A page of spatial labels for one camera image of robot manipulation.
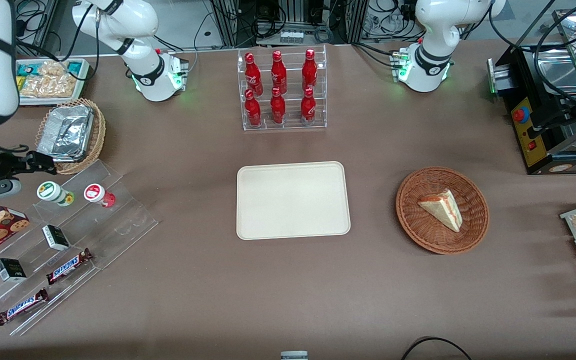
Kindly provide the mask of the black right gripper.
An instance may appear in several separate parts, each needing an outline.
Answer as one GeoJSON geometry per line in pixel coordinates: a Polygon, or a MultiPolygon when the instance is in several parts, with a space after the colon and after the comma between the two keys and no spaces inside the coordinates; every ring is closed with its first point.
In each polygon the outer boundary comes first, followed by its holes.
{"type": "Polygon", "coordinates": [[[47,173],[57,175],[54,159],[50,155],[29,151],[25,157],[0,151],[0,180],[15,179],[19,174],[47,173]]]}

